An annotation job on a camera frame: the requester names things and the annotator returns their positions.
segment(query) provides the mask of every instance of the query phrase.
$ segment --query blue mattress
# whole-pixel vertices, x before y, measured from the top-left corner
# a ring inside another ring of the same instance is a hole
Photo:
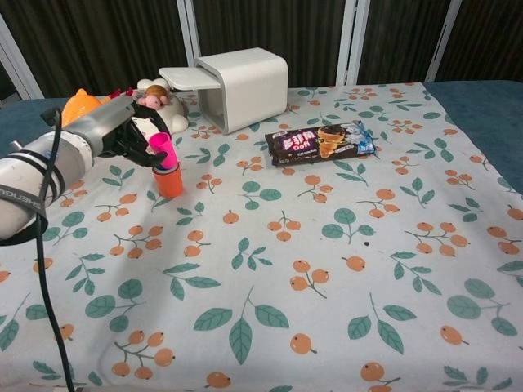
[[[509,184],[523,193],[523,83],[432,82],[425,87]],[[10,152],[10,141],[26,144],[47,131],[40,113],[62,108],[66,101],[27,100],[0,110],[0,156]]]

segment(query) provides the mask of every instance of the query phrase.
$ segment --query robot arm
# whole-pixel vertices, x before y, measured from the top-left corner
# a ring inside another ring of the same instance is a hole
[[[94,157],[121,155],[145,167],[158,166],[165,159],[166,153],[146,152],[148,143],[132,117],[148,118],[159,131],[168,133],[155,110],[136,104],[129,96],[111,100],[62,130],[55,167],[43,200],[45,206],[80,180],[92,167]],[[0,240],[11,238],[34,218],[35,212],[43,210],[36,195],[42,186],[53,138],[54,132],[49,132],[0,159]]]

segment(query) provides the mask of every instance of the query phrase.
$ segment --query black cable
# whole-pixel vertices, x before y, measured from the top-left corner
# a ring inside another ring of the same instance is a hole
[[[51,156],[49,157],[49,163],[47,164],[47,170],[42,180],[42,187],[40,188],[40,199],[45,200],[47,195],[47,187],[51,181],[53,169],[55,167],[56,153],[58,152],[58,146],[60,144],[60,133],[62,130],[62,114],[59,109],[55,109],[55,138],[52,143]],[[62,367],[64,369],[65,384],[69,392],[74,392],[73,377],[69,368],[69,360],[67,359],[67,351],[65,350],[64,339],[60,333],[60,326],[56,320],[55,311],[51,305],[51,298],[49,297],[49,290],[47,289],[46,279],[46,268],[45,268],[45,256],[43,253],[43,237],[42,237],[42,217],[36,215],[36,252],[38,257],[38,278],[40,280],[40,289],[42,290],[43,304],[46,307],[47,316],[49,317],[49,323],[51,323],[52,331],[55,334],[56,343],[58,350],[60,351],[60,358],[62,361]]]

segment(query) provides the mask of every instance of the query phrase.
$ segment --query snack package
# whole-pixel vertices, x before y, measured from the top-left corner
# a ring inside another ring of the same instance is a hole
[[[276,132],[265,138],[275,166],[354,158],[376,150],[361,121]]]

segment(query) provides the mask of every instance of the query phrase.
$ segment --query white box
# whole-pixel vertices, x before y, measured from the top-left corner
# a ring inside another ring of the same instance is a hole
[[[178,90],[198,90],[203,116],[222,133],[283,113],[287,63],[259,47],[199,57],[194,68],[161,68]]]

